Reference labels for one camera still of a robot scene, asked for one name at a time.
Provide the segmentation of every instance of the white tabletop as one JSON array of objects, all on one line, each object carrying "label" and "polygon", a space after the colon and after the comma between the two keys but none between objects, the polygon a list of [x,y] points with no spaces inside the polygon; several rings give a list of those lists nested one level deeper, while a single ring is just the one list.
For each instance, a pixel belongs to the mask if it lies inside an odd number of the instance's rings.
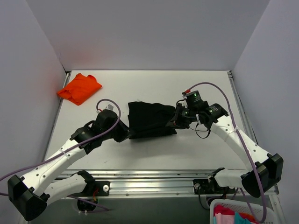
[{"label": "white tabletop", "polygon": [[[175,106],[176,101],[182,98],[181,92],[199,82],[211,82],[223,89],[231,103],[235,120],[243,129],[226,71],[75,70],[71,73],[70,81],[78,73],[95,76],[103,87],[80,106],[68,100],[62,102],[46,158],[55,153],[77,128],[96,118],[95,106],[99,99],[114,100],[121,108],[121,120],[129,125],[128,102],[143,101]],[[226,101],[216,88],[201,85],[197,90],[203,100],[209,104],[219,103],[227,110]],[[101,103],[100,108],[105,108],[107,104]],[[245,168],[233,150],[217,135],[211,133],[207,139],[200,139],[190,129],[177,132],[173,136],[126,140],[122,143],[104,141],[101,147],[72,164],[69,169]]]}]

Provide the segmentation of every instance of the folded black cloth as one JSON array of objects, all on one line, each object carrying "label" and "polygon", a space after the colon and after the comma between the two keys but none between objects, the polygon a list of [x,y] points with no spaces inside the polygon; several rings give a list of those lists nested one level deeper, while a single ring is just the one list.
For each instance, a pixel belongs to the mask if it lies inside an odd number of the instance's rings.
[{"label": "folded black cloth", "polygon": [[173,128],[165,127],[173,116],[173,106],[145,102],[131,102],[128,105],[129,128],[134,133],[130,139],[177,134]]}]

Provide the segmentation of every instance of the laundry basket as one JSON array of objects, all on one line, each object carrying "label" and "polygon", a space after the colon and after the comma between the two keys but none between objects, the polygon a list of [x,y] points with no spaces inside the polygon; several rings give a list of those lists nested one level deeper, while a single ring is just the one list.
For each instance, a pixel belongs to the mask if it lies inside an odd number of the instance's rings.
[{"label": "laundry basket", "polygon": [[[239,202],[235,200],[228,200],[228,199],[215,199],[212,201],[210,205],[210,224],[213,224],[213,217],[214,217],[214,208],[217,205],[221,205],[224,208],[231,209],[236,212],[245,212],[248,214],[251,214],[250,209],[248,208],[248,205],[246,202]],[[257,218],[261,219],[263,216],[263,207],[258,204],[250,204],[252,207],[252,210],[254,211]],[[264,224],[278,224],[277,217],[273,210],[267,208],[267,217],[266,220],[263,222]]]}]

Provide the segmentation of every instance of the screw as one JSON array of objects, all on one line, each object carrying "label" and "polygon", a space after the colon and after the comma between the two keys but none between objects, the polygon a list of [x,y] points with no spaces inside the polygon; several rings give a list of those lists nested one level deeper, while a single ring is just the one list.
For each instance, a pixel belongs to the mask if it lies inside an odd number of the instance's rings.
[{"label": "screw", "polygon": [[109,186],[108,185],[104,185],[103,186],[103,191],[104,192],[108,192],[109,191]]},{"label": "screw", "polygon": [[200,187],[200,184],[199,184],[199,183],[196,183],[196,184],[194,185],[194,188],[195,188],[196,190],[198,190],[199,187]]}]

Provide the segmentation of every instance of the white wall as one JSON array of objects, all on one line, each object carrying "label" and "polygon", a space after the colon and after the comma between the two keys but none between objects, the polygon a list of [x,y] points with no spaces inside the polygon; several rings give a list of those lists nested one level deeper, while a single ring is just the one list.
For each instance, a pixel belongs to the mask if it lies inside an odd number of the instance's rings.
[{"label": "white wall", "polygon": [[27,0],[67,70],[232,70],[269,0]]},{"label": "white wall", "polygon": [[284,159],[280,200],[298,223],[299,1],[271,0],[233,76],[259,144]]},{"label": "white wall", "polygon": [[[25,0],[0,1],[0,176],[41,161],[65,73]],[[7,180],[0,183],[7,192]],[[19,213],[0,196],[0,223]]]}]

